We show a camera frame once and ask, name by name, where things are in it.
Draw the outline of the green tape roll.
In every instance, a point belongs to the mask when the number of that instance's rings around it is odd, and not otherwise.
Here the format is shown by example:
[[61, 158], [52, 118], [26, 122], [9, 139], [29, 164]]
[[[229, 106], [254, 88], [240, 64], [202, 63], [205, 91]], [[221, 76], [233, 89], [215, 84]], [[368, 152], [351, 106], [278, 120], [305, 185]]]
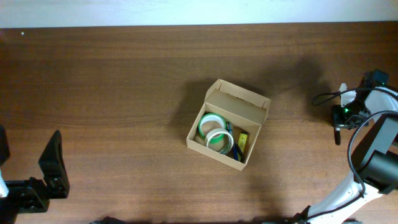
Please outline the green tape roll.
[[206, 135], [214, 129], [226, 129], [226, 121], [224, 117], [216, 113], [207, 113], [200, 118], [198, 123], [198, 132], [202, 140]]

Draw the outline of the yellow highlighter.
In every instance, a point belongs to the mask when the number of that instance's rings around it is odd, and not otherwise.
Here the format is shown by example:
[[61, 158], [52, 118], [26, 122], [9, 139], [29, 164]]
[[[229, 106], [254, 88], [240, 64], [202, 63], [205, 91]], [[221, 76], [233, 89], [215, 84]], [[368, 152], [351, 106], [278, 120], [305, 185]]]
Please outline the yellow highlighter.
[[239, 137], [238, 137], [238, 145], [240, 146], [243, 154], [244, 154], [244, 151], [246, 148], [246, 144], [248, 142], [248, 136], [249, 136], [249, 134], [247, 132], [243, 131], [239, 134]]

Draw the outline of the cardboard box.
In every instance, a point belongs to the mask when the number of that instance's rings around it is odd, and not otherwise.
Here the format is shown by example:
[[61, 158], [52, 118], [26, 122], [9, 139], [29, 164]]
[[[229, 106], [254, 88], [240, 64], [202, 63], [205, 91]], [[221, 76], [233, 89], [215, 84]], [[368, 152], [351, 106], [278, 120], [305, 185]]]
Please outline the cardboard box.
[[[187, 136], [187, 147], [237, 170], [243, 170], [249, 161], [262, 125], [268, 118], [270, 105], [271, 100], [265, 96], [218, 79], [206, 93], [204, 103]], [[198, 123], [207, 113], [216, 113], [224, 117], [226, 130], [233, 135], [234, 143], [238, 143], [241, 132], [249, 134], [244, 162], [234, 159], [233, 148], [227, 154], [218, 152], [228, 143], [227, 136], [216, 144], [205, 146], [205, 140], [202, 140], [198, 132]]]

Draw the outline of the black and white marker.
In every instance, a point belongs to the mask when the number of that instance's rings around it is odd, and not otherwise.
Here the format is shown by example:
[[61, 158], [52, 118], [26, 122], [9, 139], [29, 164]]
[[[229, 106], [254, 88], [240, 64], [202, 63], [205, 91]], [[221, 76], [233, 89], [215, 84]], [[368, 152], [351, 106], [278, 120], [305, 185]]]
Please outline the black and white marker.
[[339, 127], [334, 127], [333, 128], [333, 134], [334, 134], [335, 144], [337, 146], [339, 146], [341, 144], [340, 128]]

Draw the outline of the white tape roll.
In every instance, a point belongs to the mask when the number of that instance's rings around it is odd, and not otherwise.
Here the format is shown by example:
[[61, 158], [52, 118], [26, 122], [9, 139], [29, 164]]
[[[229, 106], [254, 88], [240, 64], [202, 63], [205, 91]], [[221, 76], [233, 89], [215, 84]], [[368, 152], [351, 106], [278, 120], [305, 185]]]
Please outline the white tape roll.
[[205, 136], [205, 146], [208, 147], [210, 144], [216, 144], [224, 139], [224, 137], [228, 137], [228, 143], [225, 145], [224, 148], [220, 149], [218, 152], [220, 154], [227, 154], [229, 153], [234, 145], [233, 135], [226, 129], [223, 128], [216, 128], [211, 130]]

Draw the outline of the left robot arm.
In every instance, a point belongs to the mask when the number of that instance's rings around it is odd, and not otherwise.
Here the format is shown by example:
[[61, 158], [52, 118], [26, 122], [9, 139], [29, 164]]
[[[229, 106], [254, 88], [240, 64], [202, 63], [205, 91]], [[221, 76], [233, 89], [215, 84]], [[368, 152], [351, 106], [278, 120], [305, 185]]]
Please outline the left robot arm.
[[62, 156], [62, 134], [56, 130], [38, 160], [42, 179], [1, 179], [1, 223], [14, 223], [19, 214], [45, 213], [51, 199], [65, 199], [70, 182]]

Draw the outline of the black pen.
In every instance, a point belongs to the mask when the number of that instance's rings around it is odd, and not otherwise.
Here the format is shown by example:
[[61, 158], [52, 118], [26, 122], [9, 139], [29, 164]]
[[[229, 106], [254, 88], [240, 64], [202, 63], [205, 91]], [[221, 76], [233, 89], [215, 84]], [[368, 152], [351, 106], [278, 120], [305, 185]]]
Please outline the black pen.
[[233, 153], [234, 153], [234, 159], [235, 159], [236, 161], [244, 162], [245, 156], [244, 156], [244, 154], [243, 154], [243, 152], [242, 152], [240, 146], [239, 146], [237, 143], [234, 143], [234, 146], [233, 146]]

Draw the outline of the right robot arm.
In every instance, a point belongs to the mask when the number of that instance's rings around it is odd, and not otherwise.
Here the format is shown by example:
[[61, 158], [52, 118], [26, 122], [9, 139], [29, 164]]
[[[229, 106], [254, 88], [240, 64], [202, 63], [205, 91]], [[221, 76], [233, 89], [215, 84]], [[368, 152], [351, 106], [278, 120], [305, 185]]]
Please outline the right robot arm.
[[321, 202], [295, 215], [293, 223], [349, 223], [349, 218], [372, 200], [397, 190], [397, 89], [381, 70], [366, 72], [356, 88], [341, 84], [327, 100], [331, 107], [335, 143], [341, 129], [354, 131], [347, 146], [350, 172]]

